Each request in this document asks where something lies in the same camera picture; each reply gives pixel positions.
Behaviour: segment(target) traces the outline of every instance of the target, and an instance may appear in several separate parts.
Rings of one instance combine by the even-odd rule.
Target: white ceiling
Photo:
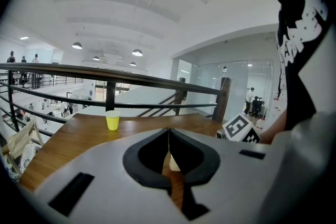
[[[145,69],[208,39],[277,21],[277,0],[13,0],[7,18],[41,41],[76,53],[121,56]],[[71,45],[79,41],[82,51]],[[141,49],[144,57],[131,52]]]

